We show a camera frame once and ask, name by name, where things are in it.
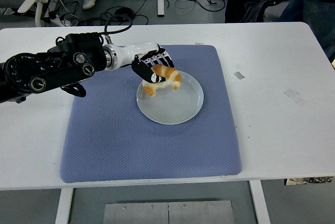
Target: blue mat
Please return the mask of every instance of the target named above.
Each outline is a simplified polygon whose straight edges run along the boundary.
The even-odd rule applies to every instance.
[[[220,61],[213,46],[163,46],[204,91],[200,112],[179,125],[142,114],[131,67],[96,73],[76,97],[63,149],[64,182],[236,175],[239,144]]]

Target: white plate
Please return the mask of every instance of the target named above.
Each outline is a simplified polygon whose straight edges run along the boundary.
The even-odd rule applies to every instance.
[[[204,102],[204,92],[200,84],[191,75],[179,71],[182,84],[174,91],[171,87],[158,89],[154,97],[144,92],[142,83],[137,89],[137,104],[140,110],[151,120],[176,125],[193,118]]]

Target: robotic hand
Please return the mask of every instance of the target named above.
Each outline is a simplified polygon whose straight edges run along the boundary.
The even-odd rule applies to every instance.
[[[86,90],[80,81],[97,71],[112,71],[129,65],[149,83],[164,82],[164,77],[151,70],[156,64],[174,67],[169,54],[157,43],[103,46],[103,38],[97,32],[69,34],[57,38],[56,46],[47,52],[20,53],[0,63],[0,103],[21,103],[32,93],[58,87],[84,97]]]

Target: croissant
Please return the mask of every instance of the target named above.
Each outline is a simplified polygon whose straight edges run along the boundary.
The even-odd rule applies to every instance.
[[[151,69],[158,76],[164,77],[166,81],[161,82],[161,83],[148,83],[147,81],[143,80],[142,85],[143,85],[144,91],[149,96],[152,96],[152,97],[155,96],[156,90],[162,89],[168,86],[172,87],[174,91],[180,87],[182,83],[182,77],[180,76],[177,69],[167,67],[161,64],[156,64],[153,67],[151,67]]]

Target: tape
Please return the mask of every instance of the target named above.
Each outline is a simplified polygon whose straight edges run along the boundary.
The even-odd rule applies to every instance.
[[[284,91],[284,94],[291,98],[295,103],[299,106],[304,106],[306,101],[297,93],[295,90],[289,88],[288,90]]]
[[[239,80],[241,80],[241,79],[244,78],[244,76],[243,76],[239,71],[238,71],[238,72],[235,72],[234,75],[235,75]]]

